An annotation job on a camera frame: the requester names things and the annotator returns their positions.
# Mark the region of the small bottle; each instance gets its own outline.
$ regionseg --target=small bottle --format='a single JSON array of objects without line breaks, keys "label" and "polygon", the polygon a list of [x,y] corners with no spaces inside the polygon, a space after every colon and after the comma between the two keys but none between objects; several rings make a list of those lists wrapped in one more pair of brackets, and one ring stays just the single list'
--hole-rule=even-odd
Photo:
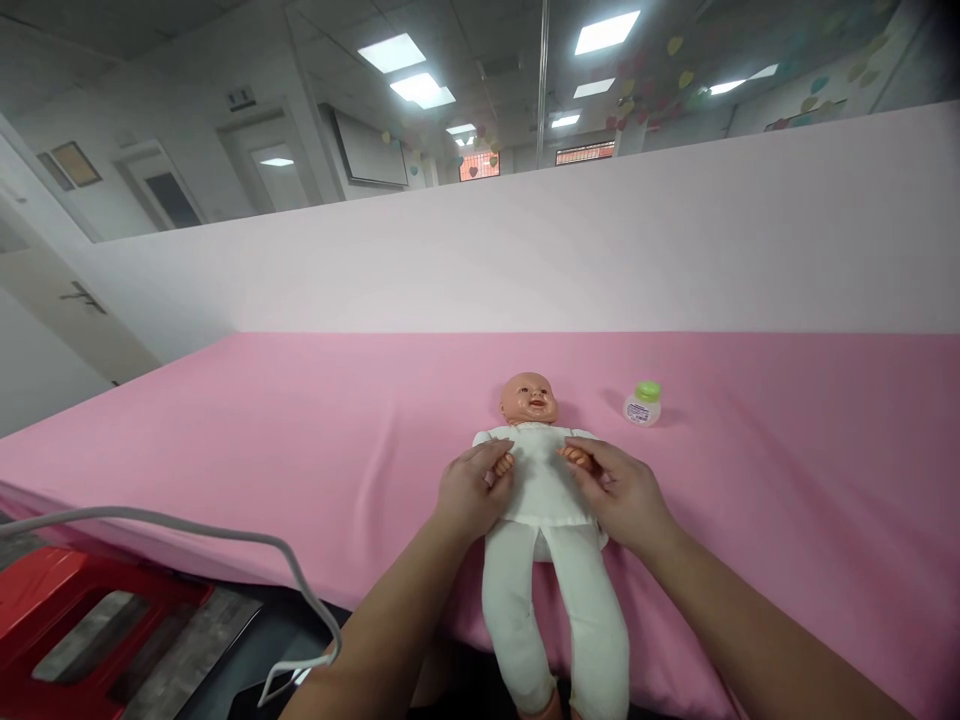
[{"label": "small bottle", "polygon": [[650,427],[660,419],[660,383],[642,382],[623,403],[623,416],[643,427]]}]

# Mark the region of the bottle label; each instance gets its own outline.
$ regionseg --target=bottle label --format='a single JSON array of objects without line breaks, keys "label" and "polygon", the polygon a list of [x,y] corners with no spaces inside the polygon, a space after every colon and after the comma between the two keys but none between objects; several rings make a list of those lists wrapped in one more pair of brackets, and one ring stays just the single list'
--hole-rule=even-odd
[{"label": "bottle label", "polygon": [[629,403],[627,405],[627,417],[633,422],[646,422],[650,419],[650,411],[643,405]]}]

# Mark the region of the doll head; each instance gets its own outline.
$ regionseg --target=doll head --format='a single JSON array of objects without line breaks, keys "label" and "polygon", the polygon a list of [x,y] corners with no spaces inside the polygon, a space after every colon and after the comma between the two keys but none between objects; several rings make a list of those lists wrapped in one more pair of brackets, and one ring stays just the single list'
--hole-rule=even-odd
[{"label": "doll head", "polygon": [[520,373],[500,392],[500,412],[509,425],[542,422],[552,425],[560,411],[550,381],[537,373]]}]

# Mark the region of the pink foam pad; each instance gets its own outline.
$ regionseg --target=pink foam pad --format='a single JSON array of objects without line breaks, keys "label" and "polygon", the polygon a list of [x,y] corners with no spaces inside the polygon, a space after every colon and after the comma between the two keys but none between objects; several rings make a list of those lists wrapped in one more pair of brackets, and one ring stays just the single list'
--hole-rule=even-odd
[{"label": "pink foam pad", "polygon": [[[501,424],[499,385],[547,375],[561,421],[656,470],[680,521],[919,718],[960,667],[960,339],[879,335],[235,335],[0,440],[19,516],[133,505],[286,538],[318,595],[354,608],[430,514],[444,466]],[[661,424],[620,414],[663,383]],[[269,548],[137,523],[95,537],[187,572],[292,584]],[[63,536],[69,540],[71,533]],[[633,700],[725,718],[693,633],[640,563],[604,551],[632,645]],[[490,642],[482,549],[450,602]],[[534,580],[556,668],[569,626],[549,566]]]}]

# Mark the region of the baby doll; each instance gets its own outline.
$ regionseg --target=baby doll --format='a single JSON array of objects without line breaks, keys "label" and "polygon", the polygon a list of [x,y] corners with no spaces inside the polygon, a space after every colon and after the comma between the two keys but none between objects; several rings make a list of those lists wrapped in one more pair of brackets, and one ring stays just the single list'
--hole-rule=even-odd
[{"label": "baby doll", "polygon": [[570,616],[574,718],[623,720],[630,695],[630,648],[620,604],[600,549],[606,535],[566,463],[588,470],[593,459],[564,445],[583,430],[554,427],[558,405],[542,375],[522,373],[504,385],[500,412],[507,425],[477,433],[474,445],[514,441],[496,464],[514,469],[514,495],[486,539],[483,617],[504,683],[521,718],[560,720],[556,681],[533,611],[534,562],[552,562]]}]

